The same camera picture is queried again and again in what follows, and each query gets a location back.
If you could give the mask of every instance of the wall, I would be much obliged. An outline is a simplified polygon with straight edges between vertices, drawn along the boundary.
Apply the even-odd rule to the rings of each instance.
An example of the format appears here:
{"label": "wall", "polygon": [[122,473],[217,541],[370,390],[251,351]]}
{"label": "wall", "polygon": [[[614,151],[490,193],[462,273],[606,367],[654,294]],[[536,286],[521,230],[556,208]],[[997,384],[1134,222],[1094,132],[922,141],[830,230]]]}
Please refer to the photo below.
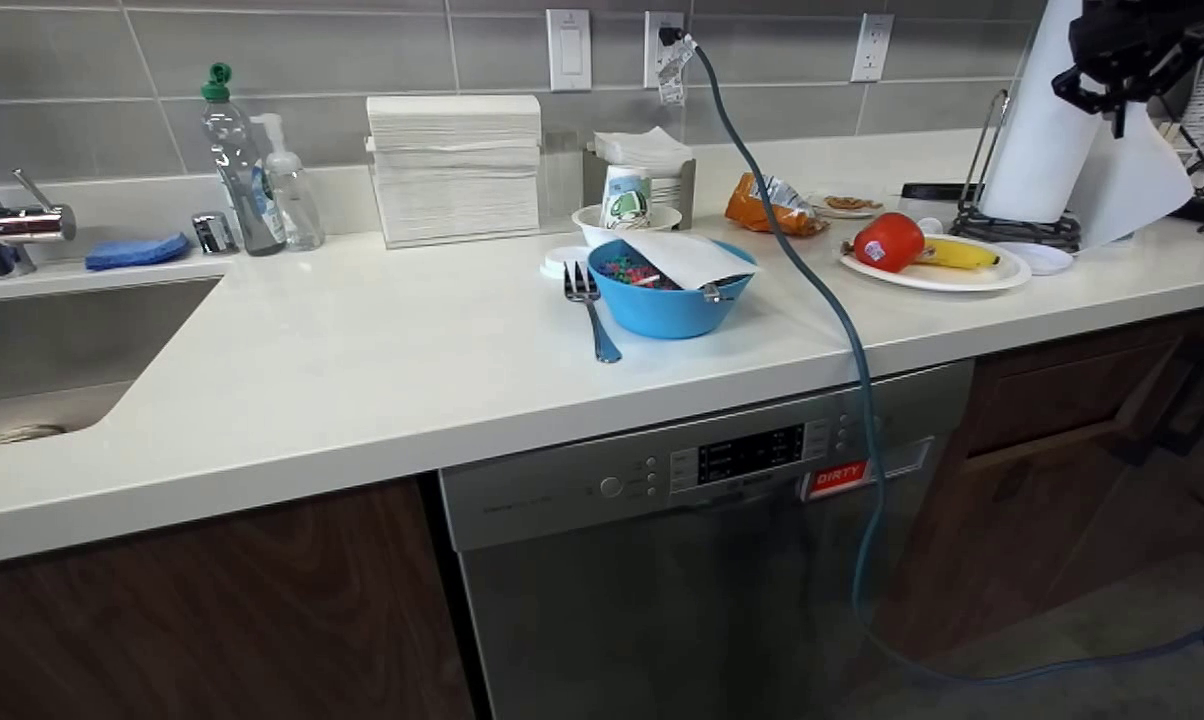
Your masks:
{"label": "wall", "polygon": [[[597,93],[553,95],[538,10],[585,5]],[[0,181],[205,171],[194,90],[231,59],[309,163],[360,163],[369,93],[542,93],[553,143],[646,128],[639,14],[679,10],[747,137],[970,128],[1044,0],[2,0]],[[884,86],[848,86],[856,14],[897,14]],[[707,93],[672,125],[720,141]]]}

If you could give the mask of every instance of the sink faucet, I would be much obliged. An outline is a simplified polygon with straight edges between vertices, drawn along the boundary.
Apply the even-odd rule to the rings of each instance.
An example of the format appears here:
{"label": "sink faucet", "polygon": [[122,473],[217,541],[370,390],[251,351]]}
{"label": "sink faucet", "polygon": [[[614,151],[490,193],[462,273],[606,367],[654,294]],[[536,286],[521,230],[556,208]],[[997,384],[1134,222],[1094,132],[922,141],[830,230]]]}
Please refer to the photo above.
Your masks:
{"label": "sink faucet", "polygon": [[64,245],[76,235],[76,213],[68,203],[52,203],[31,171],[12,171],[37,203],[0,203],[0,275],[37,273],[27,245]]}

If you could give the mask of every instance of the blue sponge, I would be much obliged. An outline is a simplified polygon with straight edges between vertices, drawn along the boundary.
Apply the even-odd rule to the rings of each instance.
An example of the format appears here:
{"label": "blue sponge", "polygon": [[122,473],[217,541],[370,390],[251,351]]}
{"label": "blue sponge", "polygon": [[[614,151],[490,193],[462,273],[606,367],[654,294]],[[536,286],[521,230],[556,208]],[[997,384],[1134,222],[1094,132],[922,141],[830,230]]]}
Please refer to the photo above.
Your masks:
{"label": "blue sponge", "polygon": [[90,245],[85,257],[85,267],[109,273],[109,267],[149,267],[149,265],[170,265],[190,251],[190,242],[182,231],[159,235],[159,242],[103,242]]}

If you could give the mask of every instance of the soap dispenser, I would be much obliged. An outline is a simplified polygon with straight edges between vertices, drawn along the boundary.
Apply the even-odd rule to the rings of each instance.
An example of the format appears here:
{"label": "soap dispenser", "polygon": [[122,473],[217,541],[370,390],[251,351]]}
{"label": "soap dispenser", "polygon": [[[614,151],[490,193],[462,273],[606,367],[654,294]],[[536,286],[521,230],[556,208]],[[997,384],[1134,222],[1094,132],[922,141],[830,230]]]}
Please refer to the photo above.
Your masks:
{"label": "soap dispenser", "polygon": [[205,137],[211,163],[224,181],[226,208],[241,230],[241,245],[248,257],[281,251],[281,235],[272,231],[272,199],[262,159],[251,143],[248,117],[231,104],[231,66],[211,66],[198,90],[205,95]]}
{"label": "soap dispenser", "polygon": [[309,189],[302,176],[302,159],[285,143],[285,125],[276,111],[261,111],[251,117],[251,125],[261,125],[267,132],[267,186],[272,186],[272,222],[276,222],[276,235],[289,248],[318,248],[324,245],[324,230],[318,230],[318,213],[317,213],[317,197]]}

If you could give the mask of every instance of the stainless steel dishwasher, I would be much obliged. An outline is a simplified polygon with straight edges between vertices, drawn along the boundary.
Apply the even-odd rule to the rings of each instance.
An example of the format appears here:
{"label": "stainless steel dishwasher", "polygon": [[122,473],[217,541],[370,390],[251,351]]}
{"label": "stainless steel dishwasher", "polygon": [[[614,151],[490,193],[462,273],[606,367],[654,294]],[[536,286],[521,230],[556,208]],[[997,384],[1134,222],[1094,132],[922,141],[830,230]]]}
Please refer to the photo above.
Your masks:
{"label": "stainless steel dishwasher", "polygon": [[[899,560],[966,363],[878,379]],[[494,720],[813,720],[860,671],[856,390],[793,395],[441,476]]]}

